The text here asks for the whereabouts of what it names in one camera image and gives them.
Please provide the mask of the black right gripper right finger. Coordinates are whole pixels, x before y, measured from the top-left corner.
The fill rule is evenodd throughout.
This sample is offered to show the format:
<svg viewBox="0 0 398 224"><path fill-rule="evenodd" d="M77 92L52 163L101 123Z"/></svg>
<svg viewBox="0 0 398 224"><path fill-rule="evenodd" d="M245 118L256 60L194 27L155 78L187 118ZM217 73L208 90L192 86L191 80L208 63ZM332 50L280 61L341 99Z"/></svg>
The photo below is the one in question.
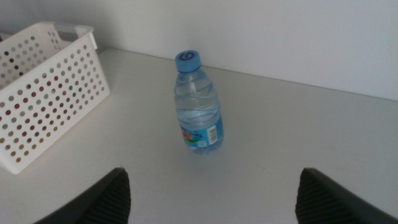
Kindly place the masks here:
<svg viewBox="0 0 398 224"><path fill-rule="evenodd" d="M295 214L299 224L397 224L397 218L315 168L304 168L300 175Z"/></svg>

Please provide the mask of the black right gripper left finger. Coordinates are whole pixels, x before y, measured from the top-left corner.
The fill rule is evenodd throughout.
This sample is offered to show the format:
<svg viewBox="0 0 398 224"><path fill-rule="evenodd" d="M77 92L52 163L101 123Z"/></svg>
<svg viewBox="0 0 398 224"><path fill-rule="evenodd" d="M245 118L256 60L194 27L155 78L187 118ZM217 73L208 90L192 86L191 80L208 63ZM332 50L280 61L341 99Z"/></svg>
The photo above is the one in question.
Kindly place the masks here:
<svg viewBox="0 0 398 224"><path fill-rule="evenodd" d="M130 212L131 189L128 173L122 167L118 167L72 201L37 223L127 224Z"/></svg>

